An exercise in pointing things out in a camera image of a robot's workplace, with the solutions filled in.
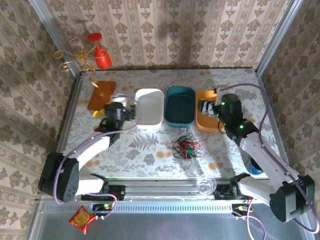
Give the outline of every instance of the orange cutting board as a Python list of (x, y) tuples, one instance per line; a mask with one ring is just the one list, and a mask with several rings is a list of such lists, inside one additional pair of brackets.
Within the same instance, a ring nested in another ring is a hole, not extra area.
[(88, 110), (92, 111), (104, 109), (105, 104), (110, 103), (110, 97), (116, 88), (115, 81), (98, 81), (96, 84), (101, 90), (102, 95), (99, 89), (95, 87), (87, 107)]

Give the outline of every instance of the floral wallpaper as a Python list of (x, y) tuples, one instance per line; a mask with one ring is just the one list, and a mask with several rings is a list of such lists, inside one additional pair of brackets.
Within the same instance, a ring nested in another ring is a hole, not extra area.
[(22, 240), (73, 78), (28, 1), (0, 1), (0, 239)]
[(291, 165), (320, 201), (320, 1), (304, 1), (262, 74)]
[(254, 67), (289, 2), (44, 1), (66, 41), (100, 32), (118, 70)]

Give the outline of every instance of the metal floor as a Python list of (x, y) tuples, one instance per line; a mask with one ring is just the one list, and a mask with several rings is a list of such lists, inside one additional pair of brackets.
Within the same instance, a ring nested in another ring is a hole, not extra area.
[[(230, 213), (112, 213), (105, 220), (94, 220), (87, 234), (68, 224), (74, 212), (46, 213), (38, 240), (249, 240), (246, 222)], [(293, 221), (282, 223), (263, 204), (255, 204), (253, 216), (264, 224), (266, 240), (305, 240)], [(262, 230), (251, 220), (257, 240)]]

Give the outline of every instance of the table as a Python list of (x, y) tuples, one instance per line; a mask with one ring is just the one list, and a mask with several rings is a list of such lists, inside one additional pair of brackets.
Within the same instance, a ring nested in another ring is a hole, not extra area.
[[(93, 118), (92, 111), (87, 110), (94, 86), (89, 81), (90, 73), (82, 76), (82, 89), (74, 113), (66, 152), (79, 145), (93, 134), (102, 117)], [(157, 88), (164, 93), (172, 86), (190, 87), (195, 92), (212, 90), (223, 85), (239, 83), (258, 84), (252, 69), (176, 69), (176, 70), (130, 70), (130, 71), (98, 71), (96, 78), (100, 81), (115, 81), (114, 93), (135, 96), (142, 88)], [(260, 91), (254, 87), (234, 88), (242, 102), (244, 117), (252, 120), (256, 126), (266, 110)], [(202, 142), (202, 158), (191, 160), (173, 157), (171, 145), (180, 136), (193, 134), (196, 141)], [(264, 141), (276, 153), (279, 153), (274, 133), (267, 117), (262, 130)], [(198, 177), (204, 173), (215, 178), (229, 179), (240, 173), (247, 173), (243, 154), (237, 145), (221, 133), (202, 132), (194, 122), (190, 128), (169, 127), (163, 121), (157, 130), (141, 130), (134, 128), (122, 133), (110, 148), (96, 155), (85, 167), (91, 173), (108, 178), (168, 178), (181, 179)], [(266, 178), (263, 173), (257, 178)]]

